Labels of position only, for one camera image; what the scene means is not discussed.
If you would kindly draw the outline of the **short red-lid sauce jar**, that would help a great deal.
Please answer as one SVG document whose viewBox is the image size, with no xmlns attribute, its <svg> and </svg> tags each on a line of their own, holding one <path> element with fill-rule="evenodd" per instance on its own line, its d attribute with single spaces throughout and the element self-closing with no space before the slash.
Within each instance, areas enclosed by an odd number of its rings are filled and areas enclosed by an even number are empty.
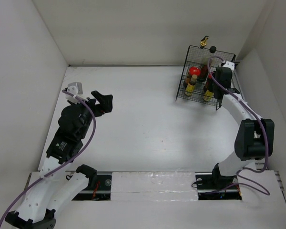
<svg viewBox="0 0 286 229">
<path fill-rule="evenodd" d="M 206 80 L 206 83 L 204 85 L 204 92 L 212 91 L 213 90 L 213 80 L 212 80 L 212 74 L 209 74 Z"/>
</svg>

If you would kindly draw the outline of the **soy sauce bottle black cap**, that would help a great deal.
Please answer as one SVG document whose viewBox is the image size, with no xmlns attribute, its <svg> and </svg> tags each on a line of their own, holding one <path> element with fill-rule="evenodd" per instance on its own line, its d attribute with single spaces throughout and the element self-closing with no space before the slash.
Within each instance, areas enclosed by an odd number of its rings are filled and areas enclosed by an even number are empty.
<svg viewBox="0 0 286 229">
<path fill-rule="evenodd" d="M 201 61 L 201 65 L 200 65 L 200 70 L 201 70 L 201 73 L 200 75 L 197 77 L 197 81 L 198 82 L 204 82 L 207 77 L 208 77 L 208 60 L 210 57 L 212 57 L 215 52 L 216 52 L 217 48 L 215 46 L 211 46 L 209 51 L 204 54 L 204 57 Z"/>
</svg>

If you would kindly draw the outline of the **small yellow bottle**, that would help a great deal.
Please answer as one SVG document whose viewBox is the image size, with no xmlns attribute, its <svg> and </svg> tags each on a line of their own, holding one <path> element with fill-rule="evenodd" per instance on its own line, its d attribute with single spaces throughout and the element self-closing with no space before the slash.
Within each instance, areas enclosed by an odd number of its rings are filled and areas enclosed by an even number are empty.
<svg viewBox="0 0 286 229">
<path fill-rule="evenodd" d="M 214 96 L 214 93 L 212 90 L 206 90 L 206 92 L 204 93 L 204 96 L 203 96 L 203 100 L 205 102 L 209 102 L 209 101 L 211 101 L 213 96 Z"/>
<path fill-rule="evenodd" d="M 185 92 L 184 94 L 186 96 L 191 96 L 192 92 L 195 88 L 196 85 L 196 81 L 197 81 L 197 75 L 192 75 L 191 78 L 187 77 L 186 80 L 184 81 L 184 88 L 185 88 Z"/>
</svg>

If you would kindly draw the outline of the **clear glass oil bottle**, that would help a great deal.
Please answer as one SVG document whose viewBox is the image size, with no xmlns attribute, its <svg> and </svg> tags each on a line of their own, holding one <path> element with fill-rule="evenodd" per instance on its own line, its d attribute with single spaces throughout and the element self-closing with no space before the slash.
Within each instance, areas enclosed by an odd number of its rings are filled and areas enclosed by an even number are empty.
<svg viewBox="0 0 286 229">
<path fill-rule="evenodd" d="M 201 41 L 200 41 L 200 46 L 199 46 L 199 63 L 201 63 L 203 57 L 204 57 L 204 48 L 206 47 L 207 45 L 207 40 L 209 39 L 209 36 L 206 35 L 204 36 Z"/>
</svg>

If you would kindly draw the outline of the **tall red-lid sauce jar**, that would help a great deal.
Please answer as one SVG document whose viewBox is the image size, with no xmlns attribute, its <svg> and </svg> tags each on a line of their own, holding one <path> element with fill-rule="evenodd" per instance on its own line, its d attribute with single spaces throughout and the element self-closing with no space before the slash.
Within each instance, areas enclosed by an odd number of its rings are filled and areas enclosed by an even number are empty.
<svg viewBox="0 0 286 229">
<path fill-rule="evenodd" d="M 190 82 L 190 80 L 191 80 L 193 75 L 199 76 L 200 73 L 201 73 L 201 70 L 198 67 L 195 67 L 195 66 L 190 67 L 188 69 L 186 79 L 185 79 L 185 81 L 183 83 L 184 88 L 187 87 L 187 85 Z"/>
</svg>

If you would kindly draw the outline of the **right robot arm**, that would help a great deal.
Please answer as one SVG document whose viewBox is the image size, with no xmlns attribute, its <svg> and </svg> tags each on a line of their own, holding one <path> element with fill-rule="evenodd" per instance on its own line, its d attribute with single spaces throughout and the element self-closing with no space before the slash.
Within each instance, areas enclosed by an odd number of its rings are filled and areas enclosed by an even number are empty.
<svg viewBox="0 0 286 229">
<path fill-rule="evenodd" d="M 243 170 L 263 173 L 273 152 L 274 122 L 254 112 L 241 94 L 231 88 L 232 75 L 233 69 L 226 65 L 217 67 L 212 75 L 214 97 L 239 126 L 233 153 L 212 170 L 211 182 L 217 188 L 239 177 Z"/>
</svg>

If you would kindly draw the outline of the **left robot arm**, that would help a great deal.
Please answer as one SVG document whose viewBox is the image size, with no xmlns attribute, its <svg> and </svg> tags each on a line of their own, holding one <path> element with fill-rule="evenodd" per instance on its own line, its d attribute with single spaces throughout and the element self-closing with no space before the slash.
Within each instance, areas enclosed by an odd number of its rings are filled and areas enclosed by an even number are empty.
<svg viewBox="0 0 286 229">
<path fill-rule="evenodd" d="M 17 229 L 52 229 L 56 218 L 82 190 L 97 184 L 97 170 L 79 166 L 69 181 L 61 185 L 69 165 L 88 147 L 96 131 L 96 118 L 112 111 L 113 96 L 92 91 L 93 98 L 83 98 L 71 86 L 65 88 L 69 106 L 58 120 L 57 129 L 50 143 L 39 172 L 39 178 L 20 193 L 14 203 L 24 198 L 12 211 L 8 207 L 1 218 Z"/>
</svg>

